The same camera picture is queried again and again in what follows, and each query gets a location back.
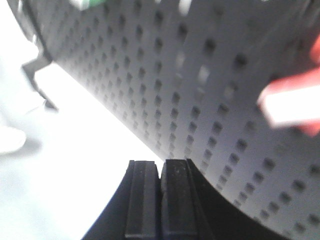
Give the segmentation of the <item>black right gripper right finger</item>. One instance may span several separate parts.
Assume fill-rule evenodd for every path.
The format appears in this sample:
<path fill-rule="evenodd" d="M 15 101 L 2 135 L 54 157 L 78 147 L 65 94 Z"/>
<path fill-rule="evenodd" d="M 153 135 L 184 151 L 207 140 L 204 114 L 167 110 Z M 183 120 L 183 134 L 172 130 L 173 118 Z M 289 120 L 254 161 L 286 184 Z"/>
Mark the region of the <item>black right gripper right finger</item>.
<path fill-rule="evenodd" d="M 161 173 L 164 240 L 282 240 L 211 186 L 191 159 L 167 159 Z"/>

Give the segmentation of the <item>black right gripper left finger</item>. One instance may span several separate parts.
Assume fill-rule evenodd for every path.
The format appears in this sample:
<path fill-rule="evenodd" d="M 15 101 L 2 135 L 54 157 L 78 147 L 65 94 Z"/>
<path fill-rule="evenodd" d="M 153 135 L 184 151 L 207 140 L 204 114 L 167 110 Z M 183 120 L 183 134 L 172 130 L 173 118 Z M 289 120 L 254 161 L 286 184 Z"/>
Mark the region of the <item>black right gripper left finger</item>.
<path fill-rule="evenodd" d="M 160 239 L 160 179 L 154 161 L 129 162 L 120 185 L 83 239 Z"/>

